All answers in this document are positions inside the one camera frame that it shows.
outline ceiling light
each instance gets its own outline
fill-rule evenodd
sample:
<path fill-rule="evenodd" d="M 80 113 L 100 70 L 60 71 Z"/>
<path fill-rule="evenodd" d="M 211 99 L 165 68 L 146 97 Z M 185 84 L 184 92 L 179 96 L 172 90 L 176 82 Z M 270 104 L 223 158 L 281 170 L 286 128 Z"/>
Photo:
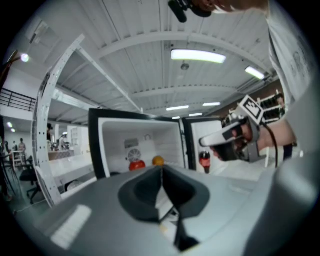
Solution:
<path fill-rule="evenodd" d="M 265 78 L 265 75 L 262 74 L 261 72 L 259 72 L 258 70 L 254 69 L 253 67 L 251 66 L 248 66 L 246 69 L 245 69 L 245 72 L 247 72 L 248 74 L 262 80 Z"/>
<path fill-rule="evenodd" d="M 190 114 L 189 117 L 198 117 L 202 116 L 202 113 Z"/>
<path fill-rule="evenodd" d="M 224 63 L 226 56 L 203 50 L 181 50 L 175 49 L 171 51 L 172 60 L 193 60 L 214 63 Z"/>
<path fill-rule="evenodd" d="M 188 109 L 189 106 L 174 106 L 174 107 L 168 107 L 166 111 L 172 111 L 172 110 L 184 110 Z"/>
<path fill-rule="evenodd" d="M 220 106 L 220 102 L 211 102 L 211 103 L 204 103 L 202 106 L 204 107 L 211 107 L 211 106 Z"/>
<path fill-rule="evenodd" d="M 30 57 L 29 57 L 29 55 L 28 54 L 22 54 L 21 55 L 21 60 L 23 61 L 23 62 L 28 62 L 29 60 L 30 60 Z"/>

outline person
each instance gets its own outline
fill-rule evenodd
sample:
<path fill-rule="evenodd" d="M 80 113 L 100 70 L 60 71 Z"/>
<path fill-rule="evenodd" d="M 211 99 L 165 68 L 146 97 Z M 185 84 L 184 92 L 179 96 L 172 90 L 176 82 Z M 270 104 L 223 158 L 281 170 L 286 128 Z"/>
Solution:
<path fill-rule="evenodd" d="M 67 138 L 66 135 L 62 135 L 59 139 L 59 150 L 63 151 L 65 149 L 65 139 Z"/>
<path fill-rule="evenodd" d="M 269 27 L 270 60 L 281 81 L 285 100 L 290 108 L 292 106 L 284 118 L 271 123 L 269 128 L 273 131 L 278 146 L 282 147 L 299 140 L 303 151 L 318 150 L 319 145 L 314 134 L 320 129 L 320 121 L 316 119 L 312 125 L 302 125 L 304 121 L 309 122 L 307 115 L 310 109 L 314 111 L 314 115 L 320 116 L 317 98 L 318 66 L 303 33 L 286 10 L 275 0 L 192 0 L 192 2 L 200 9 L 214 13 L 256 9 L 265 15 Z M 250 127 L 245 124 L 241 128 L 244 138 L 250 141 L 252 139 Z M 233 130 L 232 135 L 236 137 L 237 132 Z M 270 133 L 263 126 L 260 127 L 257 146 L 260 151 L 275 146 Z"/>
<path fill-rule="evenodd" d="M 46 140 L 51 142 L 51 130 L 53 130 L 53 127 L 51 123 L 48 123 L 46 126 Z"/>
<path fill-rule="evenodd" d="M 19 151 L 26 151 L 26 144 L 24 144 L 24 139 L 20 139 Z"/>
<path fill-rule="evenodd" d="M 286 113 L 286 105 L 285 105 L 285 97 L 282 93 L 279 93 L 275 96 L 276 101 L 278 105 L 280 106 L 279 108 L 279 118 L 283 118 Z M 293 144 L 290 143 L 288 145 L 283 146 L 283 161 L 290 159 L 292 157 L 292 151 L 293 151 Z"/>
<path fill-rule="evenodd" d="M 7 152 L 8 154 L 10 154 L 10 153 L 11 153 L 11 150 L 9 149 L 9 142 L 8 142 L 8 141 L 5 141 L 5 142 L 4 142 L 4 147 L 5 147 L 6 152 Z"/>
<path fill-rule="evenodd" d="M 16 141 L 13 141 L 12 151 L 18 151 L 18 146 L 16 145 Z"/>

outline open microwave door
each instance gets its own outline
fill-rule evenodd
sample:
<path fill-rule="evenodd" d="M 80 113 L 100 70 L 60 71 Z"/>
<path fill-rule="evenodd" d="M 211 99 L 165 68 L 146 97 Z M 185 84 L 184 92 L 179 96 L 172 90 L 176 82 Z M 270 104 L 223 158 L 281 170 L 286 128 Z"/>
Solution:
<path fill-rule="evenodd" d="M 199 139 L 203 136 L 213 134 L 222 130 L 222 122 L 216 117 L 186 117 L 182 119 L 185 135 L 185 143 L 188 156 L 188 168 L 200 173 L 205 173 L 204 167 L 200 164 L 199 154 L 203 151 L 210 153 L 210 173 L 221 170 L 227 166 L 214 156 L 209 147 L 202 147 Z"/>

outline white sleeve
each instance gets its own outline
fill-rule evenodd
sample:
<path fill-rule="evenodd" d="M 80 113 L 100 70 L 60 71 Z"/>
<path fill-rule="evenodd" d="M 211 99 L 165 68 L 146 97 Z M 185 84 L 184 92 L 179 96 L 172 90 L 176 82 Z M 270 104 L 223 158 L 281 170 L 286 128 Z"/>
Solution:
<path fill-rule="evenodd" d="M 315 77 L 302 97 L 283 117 L 305 153 L 320 149 L 320 77 Z"/>

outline forearm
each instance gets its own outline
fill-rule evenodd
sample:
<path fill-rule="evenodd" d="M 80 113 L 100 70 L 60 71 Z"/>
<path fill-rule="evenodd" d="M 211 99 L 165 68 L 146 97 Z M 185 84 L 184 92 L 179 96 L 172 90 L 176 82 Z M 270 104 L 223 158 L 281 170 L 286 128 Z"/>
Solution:
<path fill-rule="evenodd" d="M 269 12 L 269 0 L 252 0 L 254 2 L 254 7 L 259 9 L 264 14 L 268 14 Z"/>
<path fill-rule="evenodd" d="M 282 147 L 296 141 L 296 136 L 293 130 L 284 118 L 277 122 L 271 123 L 269 128 L 273 131 L 278 147 Z M 269 131 L 264 127 L 260 128 L 260 139 L 258 140 L 257 144 L 259 151 L 275 146 Z"/>

